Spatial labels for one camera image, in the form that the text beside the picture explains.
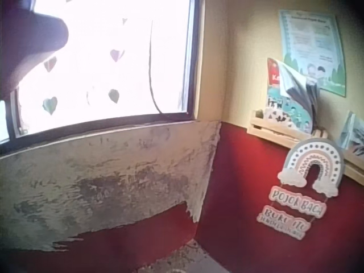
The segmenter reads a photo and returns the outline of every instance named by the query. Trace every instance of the cloud decoration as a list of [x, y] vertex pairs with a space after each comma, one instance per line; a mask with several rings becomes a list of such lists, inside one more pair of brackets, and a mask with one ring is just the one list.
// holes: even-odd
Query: cloud decoration
[[278, 179], [282, 184], [302, 188], [306, 186], [306, 179], [295, 169], [284, 168], [279, 174]]
[[318, 193], [323, 193], [327, 198], [337, 196], [339, 193], [335, 183], [331, 182], [328, 176], [317, 179], [312, 188]]

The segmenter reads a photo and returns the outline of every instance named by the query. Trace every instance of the window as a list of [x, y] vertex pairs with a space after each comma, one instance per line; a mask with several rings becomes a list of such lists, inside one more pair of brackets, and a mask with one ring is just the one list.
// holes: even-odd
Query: window
[[6, 102], [10, 137], [0, 131], [0, 141], [9, 139], [2, 153], [92, 130], [192, 118], [197, 0], [37, 0], [34, 12], [61, 18], [69, 38]]

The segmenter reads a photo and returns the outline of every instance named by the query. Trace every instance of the cable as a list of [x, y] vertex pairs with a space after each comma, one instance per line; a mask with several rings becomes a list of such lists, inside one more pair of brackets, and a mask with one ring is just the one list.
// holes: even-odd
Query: cable
[[152, 20], [152, 23], [151, 23], [151, 27], [150, 27], [150, 40], [149, 40], [149, 62], [148, 62], [148, 65], [149, 65], [149, 68], [148, 68], [148, 75], [149, 75], [149, 90], [150, 90], [150, 95], [152, 97], [152, 100], [153, 100], [153, 104], [155, 106], [155, 108], [157, 109], [157, 111], [159, 112], [160, 115], [170, 119], [171, 121], [181, 121], [180, 119], [176, 119], [176, 118], [172, 118], [170, 115], [168, 114], [165, 114], [163, 113], [155, 99], [154, 99], [154, 91], [153, 91], [153, 87], [152, 87], [152, 32], [153, 32], [153, 20]]

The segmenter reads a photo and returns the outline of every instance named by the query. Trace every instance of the rainbow decoration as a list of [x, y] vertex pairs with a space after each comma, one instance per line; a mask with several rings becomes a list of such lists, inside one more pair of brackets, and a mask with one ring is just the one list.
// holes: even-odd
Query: rainbow decoration
[[[282, 171], [278, 174], [281, 186], [273, 186], [269, 194], [271, 205], [264, 206], [257, 221], [281, 233], [302, 240], [315, 218], [326, 212], [328, 198], [338, 195], [338, 186], [344, 171], [343, 155], [335, 143], [322, 138], [311, 138], [298, 143], [287, 155]], [[312, 165], [320, 167], [320, 173], [312, 188], [326, 196], [325, 202], [316, 201], [301, 193], [282, 188], [290, 185], [302, 188], [307, 185], [306, 176]], [[310, 221], [294, 217], [273, 207], [274, 202], [312, 216]]]
[[312, 165], [320, 167], [320, 173], [312, 188], [327, 198], [338, 195], [344, 171], [344, 157], [335, 143], [322, 138], [311, 138], [298, 143], [287, 155], [283, 170], [278, 174], [282, 184], [304, 187]]

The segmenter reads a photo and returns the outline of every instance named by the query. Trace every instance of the floor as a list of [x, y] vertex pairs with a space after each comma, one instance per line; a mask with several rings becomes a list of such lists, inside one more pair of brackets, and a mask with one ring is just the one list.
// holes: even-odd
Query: floor
[[229, 273], [191, 240], [170, 256], [134, 273]]

